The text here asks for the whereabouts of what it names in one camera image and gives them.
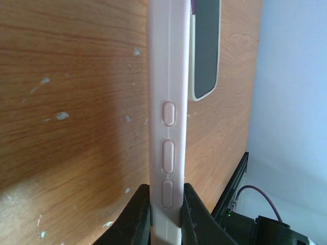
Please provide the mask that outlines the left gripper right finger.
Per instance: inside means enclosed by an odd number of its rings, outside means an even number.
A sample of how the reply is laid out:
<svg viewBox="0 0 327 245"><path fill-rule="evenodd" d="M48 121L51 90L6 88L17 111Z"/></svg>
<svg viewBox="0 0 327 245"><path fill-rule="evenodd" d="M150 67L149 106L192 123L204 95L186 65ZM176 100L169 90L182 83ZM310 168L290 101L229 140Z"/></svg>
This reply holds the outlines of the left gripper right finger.
<svg viewBox="0 0 327 245"><path fill-rule="evenodd" d="M180 225L182 244L242 244L212 217L190 183L184 184Z"/></svg>

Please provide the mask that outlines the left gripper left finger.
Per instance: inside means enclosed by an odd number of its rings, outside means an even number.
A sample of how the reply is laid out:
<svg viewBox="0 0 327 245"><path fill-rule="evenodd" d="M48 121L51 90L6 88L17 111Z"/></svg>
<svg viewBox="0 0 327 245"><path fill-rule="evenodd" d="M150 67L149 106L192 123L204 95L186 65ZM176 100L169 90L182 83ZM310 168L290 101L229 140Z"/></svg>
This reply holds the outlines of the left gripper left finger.
<svg viewBox="0 0 327 245"><path fill-rule="evenodd" d="M151 205L148 184L139 186L116 221L94 244L151 244Z"/></svg>

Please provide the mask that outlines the pink phone case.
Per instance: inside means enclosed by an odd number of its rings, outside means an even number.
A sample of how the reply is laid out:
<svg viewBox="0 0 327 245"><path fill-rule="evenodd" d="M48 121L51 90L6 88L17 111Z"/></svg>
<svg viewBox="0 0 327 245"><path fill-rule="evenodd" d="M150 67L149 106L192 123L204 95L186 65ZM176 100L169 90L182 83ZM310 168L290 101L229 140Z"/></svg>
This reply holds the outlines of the pink phone case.
<svg viewBox="0 0 327 245"><path fill-rule="evenodd" d="M181 244L190 1L148 1L151 243Z"/></svg>

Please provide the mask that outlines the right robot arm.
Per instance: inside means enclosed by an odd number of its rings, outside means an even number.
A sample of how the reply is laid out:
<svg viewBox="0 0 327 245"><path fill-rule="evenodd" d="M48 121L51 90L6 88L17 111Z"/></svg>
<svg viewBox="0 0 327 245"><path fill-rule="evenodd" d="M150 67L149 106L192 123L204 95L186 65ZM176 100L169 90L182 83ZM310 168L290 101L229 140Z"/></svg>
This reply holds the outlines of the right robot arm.
<svg viewBox="0 0 327 245"><path fill-rule="evenodd" d="M220 226L237 244L307 245L315 244L308 237L290 229L290 226L263 216L256 219L226 210Z"/></svg>

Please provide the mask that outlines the black aluminium frame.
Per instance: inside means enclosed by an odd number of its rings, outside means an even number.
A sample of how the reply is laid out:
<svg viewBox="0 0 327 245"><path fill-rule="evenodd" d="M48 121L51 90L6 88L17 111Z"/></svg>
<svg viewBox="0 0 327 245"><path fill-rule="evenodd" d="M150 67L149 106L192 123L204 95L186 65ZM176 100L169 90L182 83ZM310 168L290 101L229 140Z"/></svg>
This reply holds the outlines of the black aluminium frame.
<svg viewBox="0 0 327 245"><path fill-rule="evenodd" d="M233 209L236 194L243 185L242 181L247 171L248 156L249 153L245 152L212 211L212 217L217 223L221 222L227 209Z"/></svg>

